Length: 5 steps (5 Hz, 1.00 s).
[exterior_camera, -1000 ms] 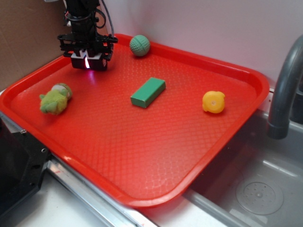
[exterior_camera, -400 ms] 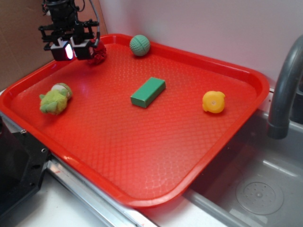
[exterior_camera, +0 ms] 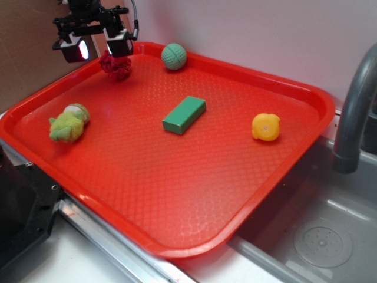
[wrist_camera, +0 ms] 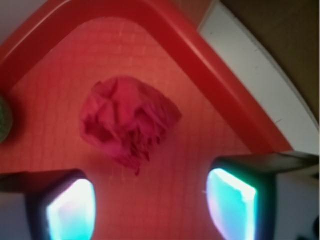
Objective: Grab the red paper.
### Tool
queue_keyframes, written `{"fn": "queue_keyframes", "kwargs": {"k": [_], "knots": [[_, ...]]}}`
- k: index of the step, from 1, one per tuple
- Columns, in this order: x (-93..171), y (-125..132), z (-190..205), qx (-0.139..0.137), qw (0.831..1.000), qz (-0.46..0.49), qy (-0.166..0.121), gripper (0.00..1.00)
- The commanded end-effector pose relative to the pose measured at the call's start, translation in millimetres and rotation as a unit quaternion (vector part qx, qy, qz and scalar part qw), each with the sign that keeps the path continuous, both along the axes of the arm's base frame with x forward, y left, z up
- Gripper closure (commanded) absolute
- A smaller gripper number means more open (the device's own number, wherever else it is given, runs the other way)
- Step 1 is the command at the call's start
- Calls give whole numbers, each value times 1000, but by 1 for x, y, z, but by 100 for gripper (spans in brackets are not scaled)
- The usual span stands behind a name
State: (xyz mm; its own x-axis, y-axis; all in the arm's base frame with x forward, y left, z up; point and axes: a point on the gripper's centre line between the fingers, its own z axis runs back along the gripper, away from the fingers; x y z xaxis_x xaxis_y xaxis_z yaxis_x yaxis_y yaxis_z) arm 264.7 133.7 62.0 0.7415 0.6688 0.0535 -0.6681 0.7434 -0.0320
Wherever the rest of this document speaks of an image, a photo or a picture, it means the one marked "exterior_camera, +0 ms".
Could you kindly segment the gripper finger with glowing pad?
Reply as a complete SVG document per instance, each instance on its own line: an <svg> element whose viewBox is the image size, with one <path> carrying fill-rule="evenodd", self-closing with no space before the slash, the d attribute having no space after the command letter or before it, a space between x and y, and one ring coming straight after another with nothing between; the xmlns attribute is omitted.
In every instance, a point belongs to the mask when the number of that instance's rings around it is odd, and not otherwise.
<svg viewBox="0 0 377 283"><path fill-rule="evenodd" d="M89 59L89 49L82 37L69 34L60 45L63 56L68 63L84 62Z"/></svg>

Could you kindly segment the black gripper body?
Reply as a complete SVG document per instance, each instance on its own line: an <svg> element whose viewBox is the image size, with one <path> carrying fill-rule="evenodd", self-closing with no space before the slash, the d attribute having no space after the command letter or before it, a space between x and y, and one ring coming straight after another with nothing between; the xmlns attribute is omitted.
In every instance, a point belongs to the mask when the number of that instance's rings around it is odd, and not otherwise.
<svg viewBox="0 0 377 283"><path fill-rule="evenodd" d="M75 44L75 40L95 34L105 34L106 39L122 40L129 38L121 16L129 9L119 5L105 8L100 1L61 1L69 7L70 13L55 18L53 24L58 29L58 39L52 45L54 50L63 49L63 44Z"/></svg>

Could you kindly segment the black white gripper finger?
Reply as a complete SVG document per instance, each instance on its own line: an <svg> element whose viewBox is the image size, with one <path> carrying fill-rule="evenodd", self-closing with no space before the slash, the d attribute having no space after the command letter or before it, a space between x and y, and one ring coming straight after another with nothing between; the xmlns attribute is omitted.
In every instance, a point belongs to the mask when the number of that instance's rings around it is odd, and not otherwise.
<svg viewBox="0 0 377 283"><path fill-rule="evenodd" d="M133 43L132 40L128 38L130 33L127 31L127 29L120 31L120 33L114 37L110 37L110 34L105 28L103 31L106 38L108 51L114 58L133 55Z"/></svg>

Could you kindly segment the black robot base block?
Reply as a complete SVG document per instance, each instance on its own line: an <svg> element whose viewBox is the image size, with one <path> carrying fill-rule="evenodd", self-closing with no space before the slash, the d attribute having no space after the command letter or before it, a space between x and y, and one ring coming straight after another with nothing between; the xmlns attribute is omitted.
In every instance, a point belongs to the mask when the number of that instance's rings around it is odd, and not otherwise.
<svg viewBox="0 0 377 283"><path fill-rule="evenodd" d="M36 165L14 165L1 149L1 272L49 238L61 186Z"/></svg>

